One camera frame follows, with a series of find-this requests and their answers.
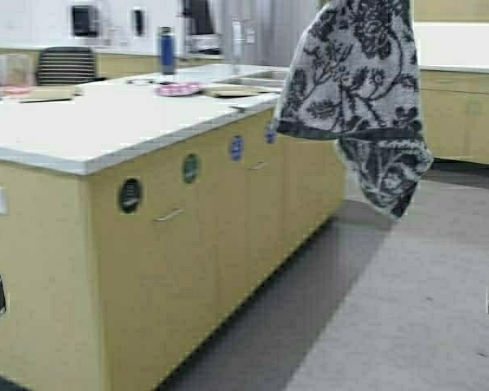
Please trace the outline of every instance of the cutting board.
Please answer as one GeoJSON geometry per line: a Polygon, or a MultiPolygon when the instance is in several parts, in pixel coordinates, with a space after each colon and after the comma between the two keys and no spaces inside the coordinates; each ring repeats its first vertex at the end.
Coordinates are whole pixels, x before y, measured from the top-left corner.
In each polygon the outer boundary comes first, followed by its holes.
{"type": "Polygon", "coordinates": [[[22,103],[29,103],[71,100],[80,94],[82,94],[82,90],[77,86],[34,87],[27,96],[23,96],[19,101],[22,103]]]}
{"type": "Polygon", "coordinates": [[[275,91],[256,86],[211,86],[203,89],[203,94],[213,98],[244,98],[271,92],[275,91]]]}

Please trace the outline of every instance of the gray floral towel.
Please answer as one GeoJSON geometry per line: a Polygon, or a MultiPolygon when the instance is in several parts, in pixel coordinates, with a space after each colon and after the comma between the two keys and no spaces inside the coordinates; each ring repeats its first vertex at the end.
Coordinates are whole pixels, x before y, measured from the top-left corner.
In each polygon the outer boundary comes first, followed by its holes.
{"type": "Polygon", "coordinates": [[[336,139],[371,205],[401,218],[433,163],[409,0],[331,0],[299,42],[269,126],[336,139]]]}

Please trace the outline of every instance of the blue water bottle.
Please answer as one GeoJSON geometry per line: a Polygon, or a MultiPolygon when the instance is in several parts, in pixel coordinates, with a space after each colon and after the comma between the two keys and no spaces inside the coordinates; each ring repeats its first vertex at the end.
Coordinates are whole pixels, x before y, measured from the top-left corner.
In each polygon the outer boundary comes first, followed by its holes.
{"type": "Polygon", "coordinates": [[[171,27],[160,29],[158,42],[161,53],[161,73],[174,75],[176,73],[175,44],[171,27]]]}

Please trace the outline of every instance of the chair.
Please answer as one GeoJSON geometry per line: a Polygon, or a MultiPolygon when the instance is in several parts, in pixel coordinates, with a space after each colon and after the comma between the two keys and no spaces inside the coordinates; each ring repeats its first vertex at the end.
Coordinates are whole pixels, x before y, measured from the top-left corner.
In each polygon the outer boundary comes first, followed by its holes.
{"type": "Polygon", "coordinates": [[[194,19],[194,35],[215,34],[208,0],[191,0],[191,14],[194,19]]]}
{"type": "Polygon", "coordinates": [[[50,47],[38,57],[38,86],[68,86],[105,80],[96,76],[96,59],[88,47],[50,47]]]}

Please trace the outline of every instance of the blue circular label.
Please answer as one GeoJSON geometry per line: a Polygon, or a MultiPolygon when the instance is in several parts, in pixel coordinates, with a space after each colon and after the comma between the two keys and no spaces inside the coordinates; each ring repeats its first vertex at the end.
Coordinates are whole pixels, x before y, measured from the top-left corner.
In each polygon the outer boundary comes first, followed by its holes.
{"type": "Polygon", "coordinates": [[[244,142],[241,136],[235,136],[230,143],[230,156],[233,161],[241,160],[243,157],[244,142]]]}
{"type": "Polygon", "coordinates": [[[277,133],[272,129],[271,126],[267,127],[267,131],[265,133],[265,139],[267,140],[268,144],[273,144],[275,143],[277,133]]]}

